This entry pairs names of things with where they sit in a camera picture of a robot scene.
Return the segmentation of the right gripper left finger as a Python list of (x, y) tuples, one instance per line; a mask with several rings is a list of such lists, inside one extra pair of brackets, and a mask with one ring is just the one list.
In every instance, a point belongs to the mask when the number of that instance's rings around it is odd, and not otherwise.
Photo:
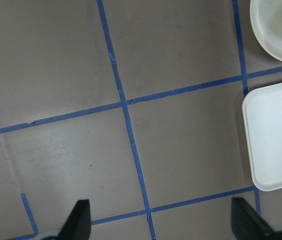
[(75, 203), (56, 239), (88, 240), (91, 230), (90, 201), (88, 199), (81, 199)]

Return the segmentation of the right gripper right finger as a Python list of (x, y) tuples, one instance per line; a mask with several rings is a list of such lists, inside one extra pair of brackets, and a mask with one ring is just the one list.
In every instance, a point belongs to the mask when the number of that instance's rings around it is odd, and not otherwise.
[(276, 232), (243, 197), (231, 200), (231, 230), (237, 240), (276, 239)]

